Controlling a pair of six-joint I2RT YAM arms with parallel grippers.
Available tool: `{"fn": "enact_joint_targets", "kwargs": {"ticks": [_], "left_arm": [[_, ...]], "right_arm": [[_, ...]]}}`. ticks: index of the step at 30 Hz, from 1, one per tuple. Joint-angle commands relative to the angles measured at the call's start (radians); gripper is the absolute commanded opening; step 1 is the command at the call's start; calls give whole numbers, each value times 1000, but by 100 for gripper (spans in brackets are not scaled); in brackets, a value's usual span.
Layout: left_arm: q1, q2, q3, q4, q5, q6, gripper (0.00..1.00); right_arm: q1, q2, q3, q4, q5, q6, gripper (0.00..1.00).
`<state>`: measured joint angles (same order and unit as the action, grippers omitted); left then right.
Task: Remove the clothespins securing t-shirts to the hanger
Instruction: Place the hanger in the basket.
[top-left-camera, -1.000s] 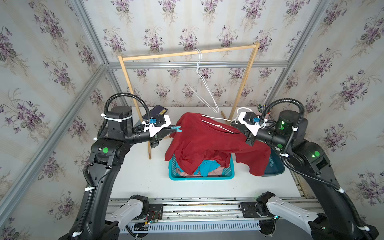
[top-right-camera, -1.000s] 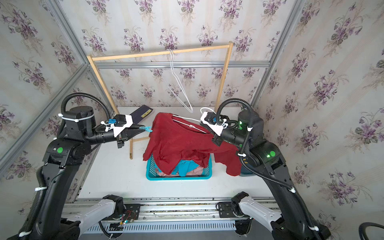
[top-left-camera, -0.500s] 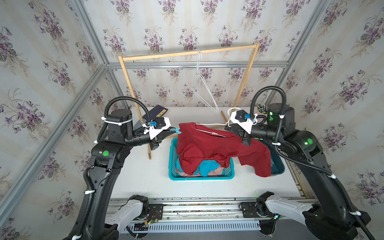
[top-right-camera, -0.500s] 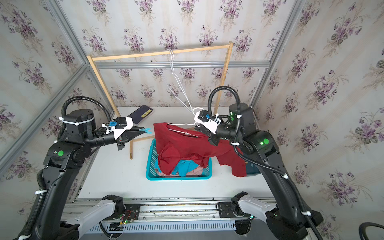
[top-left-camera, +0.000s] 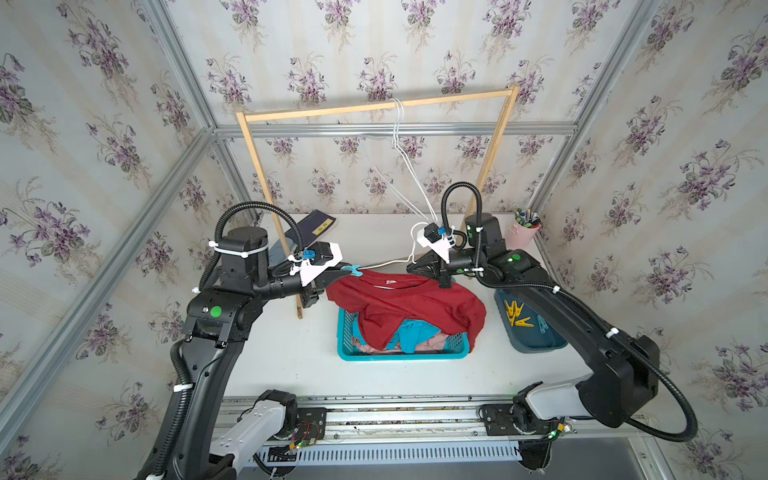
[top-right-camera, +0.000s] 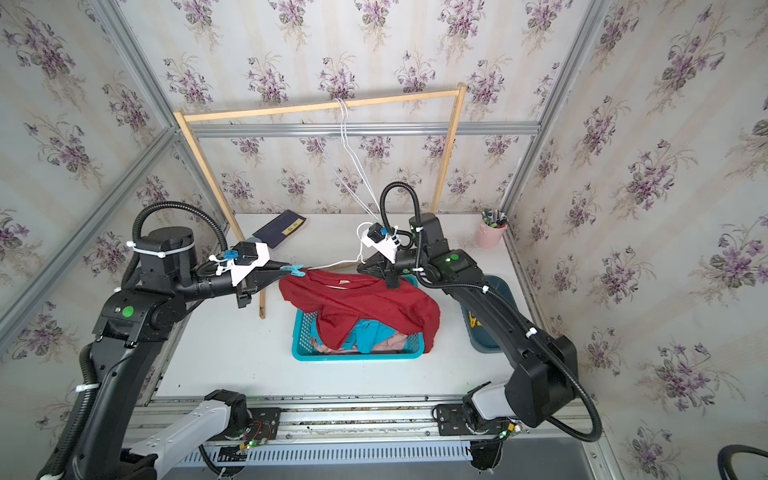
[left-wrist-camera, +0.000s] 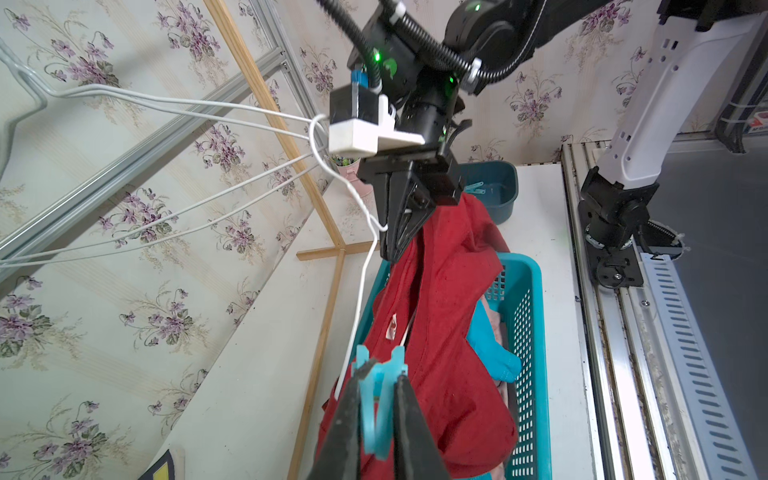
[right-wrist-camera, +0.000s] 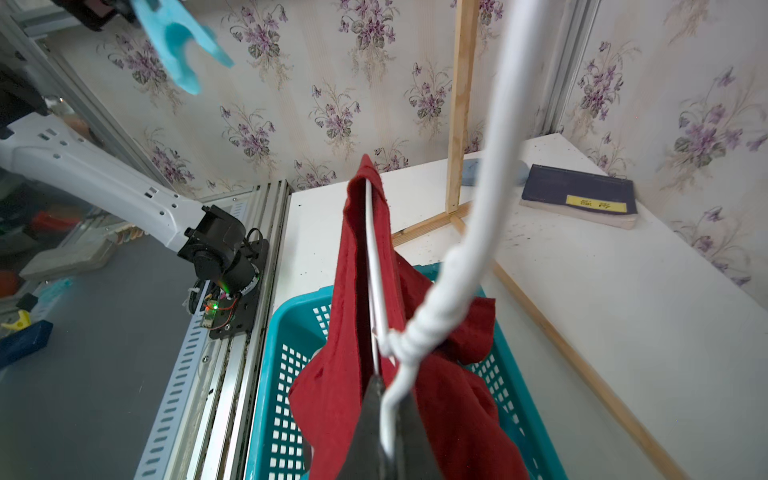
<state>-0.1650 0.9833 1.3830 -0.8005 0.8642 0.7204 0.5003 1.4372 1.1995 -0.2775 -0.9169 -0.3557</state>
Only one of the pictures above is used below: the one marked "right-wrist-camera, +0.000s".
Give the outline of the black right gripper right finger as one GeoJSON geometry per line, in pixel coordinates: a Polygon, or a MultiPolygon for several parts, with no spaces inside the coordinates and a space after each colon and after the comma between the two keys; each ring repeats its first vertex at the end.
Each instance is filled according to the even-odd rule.
{"type": "Polygon", "coordinates": [[[398,405],[395,454],[392,461],[394,479],[442,479],[418,407],[411,395],[398,405]]]}

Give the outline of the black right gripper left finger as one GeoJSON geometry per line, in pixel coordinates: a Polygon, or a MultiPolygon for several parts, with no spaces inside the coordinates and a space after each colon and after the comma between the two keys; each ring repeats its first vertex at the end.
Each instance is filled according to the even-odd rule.
{"type": "Polygon", "coordinates": [[[380,442],[380,405],[384,382],[374,375],[368,382],[361,411],[338,480],[387,478],[387,457],[380,442]]]}

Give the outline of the dark red t-shirt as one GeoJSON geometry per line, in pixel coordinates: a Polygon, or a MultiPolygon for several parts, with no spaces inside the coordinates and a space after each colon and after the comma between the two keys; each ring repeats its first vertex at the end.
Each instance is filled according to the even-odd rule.
{"type": "MultiPolygon", "coordinates": [[[[389,326],[404,330],[432,285],[394,250],[382,180],[370,157],[363,156],[347,186],[328,340],[289,392],[294,419],[313,449],[312,479],[334,479],[341,473],[370,380],[381,373],[384,382],[390,383],[396,372],[390,360],[373,351],[367,199],[373,203],[389,326]]],[[[494,300],[474,298],[462,323],[424,359],[413,389],[430,452],[446,479],[529,476],[520,450],[501,427],[488,387],[466,368],[490,354],[495,321],[494,300]]]]}

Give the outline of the white hanger of red shirt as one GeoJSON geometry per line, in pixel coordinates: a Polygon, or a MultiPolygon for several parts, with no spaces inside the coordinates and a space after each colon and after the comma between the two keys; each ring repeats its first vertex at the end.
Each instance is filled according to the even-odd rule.
{"type": "Polygon", "coordinates": [[[380,442],[394,460],[397,409],[415,384],[423,359],[447,339],[464,319],[475,289],[488,270],[510,208],[506,160],[520,159],[525,114],[531,102],[532,69],[541,49],[548,4],[518,1],[498,57],[498,70],[487,117],[485,170],[479,174],[469,219],[461,242],[443,261],[440,276],[404,331],[389,327],[383,272],[374,227],[373,187],[365,184],[365,239],[371,342],[376,358],[397,368],[380,405],[380,442]]]}

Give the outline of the teal clothespin red shirt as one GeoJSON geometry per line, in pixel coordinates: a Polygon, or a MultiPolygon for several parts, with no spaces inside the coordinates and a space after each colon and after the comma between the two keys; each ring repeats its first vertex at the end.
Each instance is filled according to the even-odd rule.
{"type": "Polygon", "coordinates": [[[196,43],[224,67],[234,66],[213,31],[201,25],[181,1],[135,0],[130,5],[169,77],[187,93],[201,92],[198,77],[186,58],[188,42],[196,43]]]}

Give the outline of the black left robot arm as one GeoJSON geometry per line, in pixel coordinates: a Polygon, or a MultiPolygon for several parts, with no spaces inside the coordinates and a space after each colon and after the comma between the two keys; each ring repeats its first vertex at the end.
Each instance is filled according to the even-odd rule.
{"type": "MultiPolygon", "coordinates": [[[[91,30],[116,15],[138,22],[169,79],[190,94],[201,86],[185,57],[188,41],[220,64],[233,64],[212,31],[178,1],[108,1],[102,9],[91,1],[59,5],[91,30]]],[[[256,326],[267,240],[252,240],[251,230],[236,216],[186,198],[94,146],[51,113],[36,88],[16,75],[1,78],[1,166],[135,224],[193,264],[197,277],[213,291],[200,299],[202,325],[211,338],[256,326]]]]}

